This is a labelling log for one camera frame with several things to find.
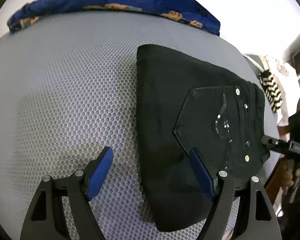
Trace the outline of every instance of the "blue rubber pad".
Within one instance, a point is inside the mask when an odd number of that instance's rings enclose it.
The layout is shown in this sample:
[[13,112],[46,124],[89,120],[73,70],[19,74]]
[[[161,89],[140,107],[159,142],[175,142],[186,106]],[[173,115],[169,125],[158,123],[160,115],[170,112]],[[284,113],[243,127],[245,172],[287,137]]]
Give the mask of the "blue rubber pad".
[[213,191],[213,180],[194,149],[189,151],[189,162],[201,190],[207,198],[213,201],[216,197],[216,194]]
[[99,194],[102,184],[111,167],[113,157],[113,150],[109,148],[91,176],[89,180],[89,189],[86,194],[89,201]]

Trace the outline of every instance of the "blue fabric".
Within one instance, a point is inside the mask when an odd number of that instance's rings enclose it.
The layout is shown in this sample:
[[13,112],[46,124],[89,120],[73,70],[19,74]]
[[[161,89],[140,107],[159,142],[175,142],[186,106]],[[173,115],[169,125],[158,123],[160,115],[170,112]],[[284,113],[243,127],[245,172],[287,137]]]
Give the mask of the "blue fabric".
[[162,15],[219,35],[220,22],[195,0],[37,0],[16,11],[7,25],[10,32],[14,33],[25,28],[26,19],[82,11],[89,9],[89,6],[94,9],[122,9],[116,5],[124,5],[123,10]]
[[102,184],[105,181],[111,167],[113,157],[113,150],[109,148],[91,176],[89,180],[89,189],[86,194],[89,201],[99,194]]
[[199,182],[201,190],[207,198],[209,198],[211,201],[214,201],[216,195],[213,191],[212,178],[200,160],[198,154],[193,149],[191,149],[189,152],[189,162],[197,181]]

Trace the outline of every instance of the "gray textured mat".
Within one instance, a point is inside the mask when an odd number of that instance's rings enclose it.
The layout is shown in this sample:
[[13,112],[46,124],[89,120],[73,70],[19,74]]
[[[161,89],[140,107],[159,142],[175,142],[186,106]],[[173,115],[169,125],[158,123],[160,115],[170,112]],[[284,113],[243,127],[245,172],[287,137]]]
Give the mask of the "gray textured mat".
[[[167,46],[258,83],[239,51],[195,27],[149,15],[83,12],[47,17],[0,40],[0,223],[19,239],[42,178],[69,175],[104,145],[115,158],[91,202],[107,239],[196,239],[203,222],[172,233],[155,228],[138,176],[136,54]],[[266,104],[265,131],[277,137]],[[268,161],[266,173],[274,166]],[[78,239],[70,205],[64,209]],[[233,208],[229,230],[235,221]]]

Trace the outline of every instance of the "metal rivet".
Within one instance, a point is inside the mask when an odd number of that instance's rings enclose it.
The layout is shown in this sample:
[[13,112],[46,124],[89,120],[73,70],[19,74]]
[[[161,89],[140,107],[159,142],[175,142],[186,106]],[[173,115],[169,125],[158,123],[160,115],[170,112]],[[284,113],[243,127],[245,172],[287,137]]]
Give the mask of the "metal rivet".
[[43,180],[44,182],[47,182],[47,181],[50,180],[50,176],[49,176],[49,175],[46,175],[46,176],[44,176],[44,177],[42,178],[42,180]]
[[228,173],[226,171],[219,171],[219,175],[221,177],[226,177],[226,176],[228,176]]
[[78,170],[74,173],[77,177],[80,177],[83,175],[83,171],[82,170]]
[[252,181],[255,182],[255,183],[259,182],[259,178],[256,177],[256,176],[251,177],[251,179],[252,179]]

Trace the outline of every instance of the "blue blanket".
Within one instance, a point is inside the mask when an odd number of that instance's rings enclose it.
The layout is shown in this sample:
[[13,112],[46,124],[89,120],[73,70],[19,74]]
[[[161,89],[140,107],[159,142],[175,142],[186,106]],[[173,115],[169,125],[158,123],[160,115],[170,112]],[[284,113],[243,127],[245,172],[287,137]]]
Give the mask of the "blue blanket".
[[41,17],[87,9],[127,10],[156,14],[219,35],[220,22],[196,0],[37,0],[24,5],[8,20],[11,33]]

